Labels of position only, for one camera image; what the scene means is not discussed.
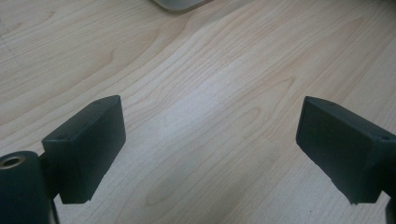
wood grain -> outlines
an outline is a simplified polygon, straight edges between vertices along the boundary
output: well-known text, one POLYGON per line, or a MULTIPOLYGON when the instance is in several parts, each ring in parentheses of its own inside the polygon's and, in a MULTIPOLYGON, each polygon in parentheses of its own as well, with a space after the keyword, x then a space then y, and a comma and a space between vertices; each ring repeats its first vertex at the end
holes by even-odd
POLYGON ((391 0, 0 0, 0 154, 119 94, 127 142, 62 223, 385 223, 294 136, 306 95, 396 133, 395 59, 391 0))

desk surface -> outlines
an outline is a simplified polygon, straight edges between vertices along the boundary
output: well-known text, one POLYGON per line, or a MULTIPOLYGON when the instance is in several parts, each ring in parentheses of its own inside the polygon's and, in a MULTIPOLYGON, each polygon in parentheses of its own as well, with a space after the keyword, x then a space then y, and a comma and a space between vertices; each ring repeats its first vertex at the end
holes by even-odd
POLYGON ((0 1, 0 154, 119 94, 127 142, 62 223, 385 223, 296 146, 306 95, 396 133, 395 1, 0 1))

light wood surface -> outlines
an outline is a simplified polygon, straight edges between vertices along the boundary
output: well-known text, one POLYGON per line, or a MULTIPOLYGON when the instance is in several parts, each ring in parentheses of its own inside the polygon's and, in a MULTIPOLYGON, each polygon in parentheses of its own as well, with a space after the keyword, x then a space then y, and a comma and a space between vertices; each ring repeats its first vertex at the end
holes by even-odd
POLYGON ((119 94, 127 142, 62 223, 385 223, 295 144, 303 99, 396 133, 396 2, 0 0, 0 155, 119 94))

wooden desk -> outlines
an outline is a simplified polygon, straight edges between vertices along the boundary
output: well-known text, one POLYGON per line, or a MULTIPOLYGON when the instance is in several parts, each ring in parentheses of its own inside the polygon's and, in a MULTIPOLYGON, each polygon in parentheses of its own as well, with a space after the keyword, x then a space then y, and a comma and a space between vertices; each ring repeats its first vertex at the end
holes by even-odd
POLYGON ((296 146, 306 95, 396 133, 396 5, 0 0, 0 153, 32 150, 90 101, 122 98, 127 142, 62 223, 385 223, 296 146))

